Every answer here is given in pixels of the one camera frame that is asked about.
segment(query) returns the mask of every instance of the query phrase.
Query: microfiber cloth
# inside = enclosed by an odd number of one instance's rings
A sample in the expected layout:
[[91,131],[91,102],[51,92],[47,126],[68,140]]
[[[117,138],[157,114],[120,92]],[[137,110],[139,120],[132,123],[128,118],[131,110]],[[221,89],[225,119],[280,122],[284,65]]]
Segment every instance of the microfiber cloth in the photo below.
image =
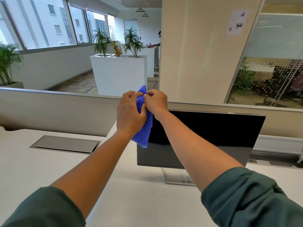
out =
[[[146,86],[143,85],[138,92],[142,92],[143,95],[146,94]],[[144,97],[139,96],[137,98],[136,103],[137,103],[137,110],[140,114],[141,108],[144,104]],[[147,144],[149,142],[149,134],[151,132],[151,127],[152,127],[152,113],[149,110],[147,110],[146,121],[145,121],[142,129],[137,134],[135,134],[135,136],[132,138],[132,140],[135,141],[136,143],[138,143],[143,148],[146,148]]]

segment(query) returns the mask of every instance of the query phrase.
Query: person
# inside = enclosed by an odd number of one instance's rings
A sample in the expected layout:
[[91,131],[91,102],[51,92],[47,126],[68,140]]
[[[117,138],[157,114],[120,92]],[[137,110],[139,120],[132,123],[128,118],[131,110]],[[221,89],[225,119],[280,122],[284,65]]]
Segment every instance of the person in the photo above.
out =
[[85,226],[123,150],[142,128],[147,109],[161,122],[217,225],[303,225],[303,207],[287,198],[275,180],[248,170],[188,129],[168,111],[167,96],[161,91],[153,89],[144,95],[139,114],[136,100],[141,95],[134,91],[123,94],[115,134],[49,187],[26,198],[2,226]]

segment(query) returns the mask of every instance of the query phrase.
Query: desk surface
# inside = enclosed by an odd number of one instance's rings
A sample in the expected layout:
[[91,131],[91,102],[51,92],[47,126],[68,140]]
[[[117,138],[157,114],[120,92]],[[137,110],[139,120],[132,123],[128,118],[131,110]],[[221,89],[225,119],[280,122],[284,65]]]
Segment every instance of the desk surface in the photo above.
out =
[[[28,195],[48,186],[88,155],[30,149],[43,135],[100,140],[107,137],[46,132],[5,131],[0,127],[0,224]],[[274,178],[303,206],[303,170],[248,164]],[[161,168],[137,166],[136,144],[130,142],[108,185],[87,219],[87,226],[216,226],[200,202],[196,187],[165,184]]]

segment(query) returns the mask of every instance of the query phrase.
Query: monitor screen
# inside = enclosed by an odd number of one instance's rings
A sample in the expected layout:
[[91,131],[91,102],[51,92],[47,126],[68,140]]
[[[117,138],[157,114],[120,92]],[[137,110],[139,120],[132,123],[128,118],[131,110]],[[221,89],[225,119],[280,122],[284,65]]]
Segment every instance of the monitor screen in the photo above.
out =
[[[214,144],[242,165],[255,145],[264,115],[170,110],[189,129]],[[161,123],[153,117],[147,148],[137,145],[137,164],[183,169]]]

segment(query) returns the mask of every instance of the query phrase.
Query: paper poster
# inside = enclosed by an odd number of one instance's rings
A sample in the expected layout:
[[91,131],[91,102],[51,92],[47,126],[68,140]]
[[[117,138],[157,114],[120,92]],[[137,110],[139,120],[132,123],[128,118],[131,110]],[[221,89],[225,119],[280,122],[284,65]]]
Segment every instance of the paper poster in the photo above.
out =
[[249,10],[243,10],[243,9],[233,10],[227,28],[227,33],[226,33],[227,35],[239,36],[242,33],[248,12]]

